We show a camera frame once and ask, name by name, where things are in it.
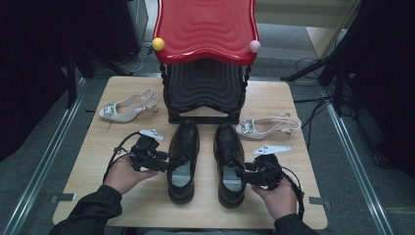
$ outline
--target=red stool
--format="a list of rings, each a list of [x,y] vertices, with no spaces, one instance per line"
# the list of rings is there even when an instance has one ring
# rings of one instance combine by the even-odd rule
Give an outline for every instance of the red stool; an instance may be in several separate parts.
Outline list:
[[[238,123],[260,47],[254,0],[159,0],[154,38],[169,122]],[[225,116],[180,115],[200,107]]]

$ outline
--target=white high heel shoe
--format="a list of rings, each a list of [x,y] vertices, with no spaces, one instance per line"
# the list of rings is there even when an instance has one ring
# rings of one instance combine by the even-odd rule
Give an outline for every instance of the white high heel shoe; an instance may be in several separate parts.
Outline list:
[[[235,127],[236,132],[242,136],[252,139],[262,139],[276,130],[290,133],[301,127],[298,117],[290,114],[281,114],[277,117],[264,117],[258,119],[243,120]]]
[[[153,109],[153,112],[157,111],[157,104],[160,97],[156,95],[153,89],[148,88],[138,95],[131,96],[127,100],[121,102],[110,102],[100,110],[100,117],[127,122],[133,120],[140,112],[144,112],[148,109]]]

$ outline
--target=wooden table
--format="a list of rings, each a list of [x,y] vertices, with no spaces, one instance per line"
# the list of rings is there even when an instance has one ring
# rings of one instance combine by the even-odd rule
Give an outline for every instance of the wooden table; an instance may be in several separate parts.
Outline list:
[[[102,184],[103,174],[113,154],[113,148],[130,133],[140,129],[155,128],[164,137],[158,150],[168,152],[168,145],[177,124],[167,120],[167,109],[162,100],[161,78],[115,76],[109,80],[97,111],[111,101],[122,101],[146,88],[153,88],[161,97],[159,111],[141,113],[131,122],[119,123],[102,119],[95,114],[85,137],[64,193],[75,193],[72,202],[59,202],[53,221],[68,217],[83,196],[95,192]],[[209,109],[197,112],[214,113]],[[276,116],[282,113],[297,115],[290,88],[284,82],[249,81],[247,100],[241,119]],[[264,202],[248,186],[244,202],[236,209],[226,209],[217,199],[218,176],[213,156],[213,136],[216,124],[198,125],[201,146],[196,167],[196,192],[186,205],[175,205],[168,198],[166,174],[139,183],[122,199],[123,213],[111,219],[109,226],[123,227],[182,227],[182,228],[272,228],[273,219]],[[125,149],[135,143],[131,138]],[[311,205],[308,197],[320,197],[311,162],[304,144],[301,130],[288,135],[275,132],[262,140],[241,137],[246,162],[254,160],[252,151],[267,145],[290,145],[292,150],[277,154],[282,166],[291,169],[300,179],[305,192],[304,222],[314,229],[327,226],[327,217],[321,205]]]

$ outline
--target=sleeve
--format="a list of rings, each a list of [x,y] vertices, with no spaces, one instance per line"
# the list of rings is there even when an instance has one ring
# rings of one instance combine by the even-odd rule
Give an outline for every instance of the sleeve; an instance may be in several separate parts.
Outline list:
[[[299,219],[296,213],[281,217],[274,222],[274,235],[318,235]]]
[[[121,199],[117,190],[102,185],[97,192],[81,198],[68,218],[56,224],[49,234],[104,234],[108,220],[122,213]]]

